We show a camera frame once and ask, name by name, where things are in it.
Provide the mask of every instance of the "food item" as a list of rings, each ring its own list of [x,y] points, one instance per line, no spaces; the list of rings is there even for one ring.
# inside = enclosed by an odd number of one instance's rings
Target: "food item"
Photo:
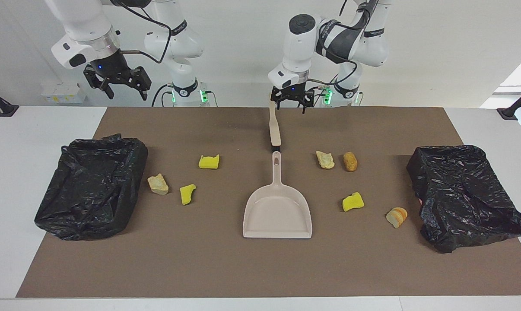
[[[199,168],[203,169],[217,169],[219,168],[220,155],[217,154],[216,157],[204,157],[201,154],[201,159],[199,159]]]
[[[357,157],[352,152],[346,152],[343,155],[343,162],[345,163],[345,169],[347,171],[356,171],[359,161],[357,161]]]
[[[165,195],[168,193],[168,185],[162,177],[162,174],[159,173],[157,176],[149,177],[147,182],[149,183],[149,187],[153,193],[160,195]]]
[[[361,207],[364,207],[364,201],[362,200],[361,194],[355,192],[352,195],[343,199],[342,205],[343,210],[348,211],[350,209],[359,209]]]
[[[191,202],[191,193],[197,189],[194,184],[187,185],[180,188],[180,196],[182,197],[182,204],[188,205]]]
[[[334,158],[332,157],[331,153],[324,153],[322,151],[316,150],[316,157],[318,157],[318,162],[322,168],[330,169],[335,166]]]
[[[407,219],[408,213],[407,210],[402,207],[395,207],[387,215],[385,215],[385,219],[389,221],[389,224],[392,224],[393,227],[399,228],[400,225],[403,224],[405,219]]]

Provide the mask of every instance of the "beige dustpan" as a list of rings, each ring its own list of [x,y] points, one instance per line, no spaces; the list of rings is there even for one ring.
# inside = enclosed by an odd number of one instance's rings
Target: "beige dustpan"
[[[282,184],[282,154],[272,153],[272,183],[257,189],[243,217],[245,238],[310,238],[312,221],[306,199]]]

